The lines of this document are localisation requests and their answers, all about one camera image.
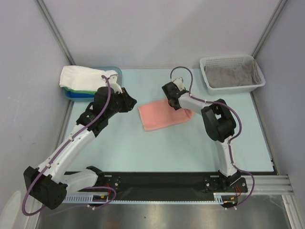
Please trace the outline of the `grey towel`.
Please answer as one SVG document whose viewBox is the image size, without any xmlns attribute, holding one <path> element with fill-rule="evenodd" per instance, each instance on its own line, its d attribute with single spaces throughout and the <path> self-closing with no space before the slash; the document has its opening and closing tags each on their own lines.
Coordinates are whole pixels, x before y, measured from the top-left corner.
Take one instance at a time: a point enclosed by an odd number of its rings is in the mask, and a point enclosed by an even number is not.
<svg viewBox="0 0 305 229">
<path fill-rule="evenodd" d="M 206 66 L 205 74 L 212 88 L 260 84 L 260 77 L 255 60 L 236 67 Z"/>
</svg>

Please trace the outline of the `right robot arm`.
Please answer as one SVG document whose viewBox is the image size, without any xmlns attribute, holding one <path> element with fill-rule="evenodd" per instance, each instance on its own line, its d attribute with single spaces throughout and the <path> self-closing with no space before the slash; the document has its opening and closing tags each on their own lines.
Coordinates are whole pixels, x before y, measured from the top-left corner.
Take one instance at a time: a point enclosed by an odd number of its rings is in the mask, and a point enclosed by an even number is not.
<svg viewBox="0 0 305 229">
<path fill-rule="evenodd" d="M 165 84 L 162 90 L 169 106 L 174 110 L 187 109 L 202 117 L 205 131 L 217 148 L 220 173 L 218 187 L 226 192 L 235 191 L 241 178 L 240 170 L 233 160 L 231 141 L 235 134 L 236 122 L 225 101 L 219 99 L 210 102 L 195 98 L 190 95 L 183 83 L 176 81 Z"/>
</svg>

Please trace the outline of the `white towel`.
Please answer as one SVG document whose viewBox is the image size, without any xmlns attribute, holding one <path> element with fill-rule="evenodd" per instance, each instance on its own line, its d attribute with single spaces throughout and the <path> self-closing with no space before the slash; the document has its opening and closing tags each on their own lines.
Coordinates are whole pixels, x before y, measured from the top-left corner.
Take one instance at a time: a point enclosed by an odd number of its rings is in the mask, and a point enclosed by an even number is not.
<svg viewBox="0 0 305 229">
<path fill-rule="evenodd" d="M 59 86 L 75 91 L 97 91 L 98 88 L 107 86 L 102 76 L 108 78 L 114 74 L 118 75 L 117 83 L 119 84 L 119 74 L 115 70 L 104 71 L 76 65 L 64 66 Z"/>
</svg>

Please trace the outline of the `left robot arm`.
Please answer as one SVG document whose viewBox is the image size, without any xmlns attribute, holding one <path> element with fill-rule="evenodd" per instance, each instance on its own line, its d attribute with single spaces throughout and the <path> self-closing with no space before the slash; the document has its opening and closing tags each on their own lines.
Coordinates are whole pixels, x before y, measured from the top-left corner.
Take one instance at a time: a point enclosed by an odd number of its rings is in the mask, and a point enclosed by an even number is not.
<svg viewBox="0 0 305 229">
<path fill-rule="evenodd" d="M 95 191 L 103 189 L 105 179 L 102 171 L 94 166 L 68 176 L 65 172 L 77 155 L 108 125 L 110 118 L 117 113 L 131 111 L 136 103 L 124 87 L 99 88 L 66 141 L 36 168 L 25 169 L 23 176 L 27 192 L 22 202 L 23 214 L 28 214 L 25 210 L 28 196 L 39 201 L 43 207 L 55 209 L 69 193 L 87 188 Z"/>
</svg>

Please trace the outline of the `pink towel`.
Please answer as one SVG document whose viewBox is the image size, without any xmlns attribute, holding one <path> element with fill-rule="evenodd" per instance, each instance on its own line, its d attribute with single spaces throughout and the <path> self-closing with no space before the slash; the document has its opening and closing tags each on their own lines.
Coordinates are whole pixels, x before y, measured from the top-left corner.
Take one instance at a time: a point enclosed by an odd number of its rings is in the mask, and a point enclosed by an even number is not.
<svg viewBox="0 0 305 229">
<path fill-rule="evenodd" d="M 154 101 L 138 107 L 145 131 L 154 131 L 190 121 L 195 112 L 189 109 L 175 110 L 167 99 Z"/>
</svg>

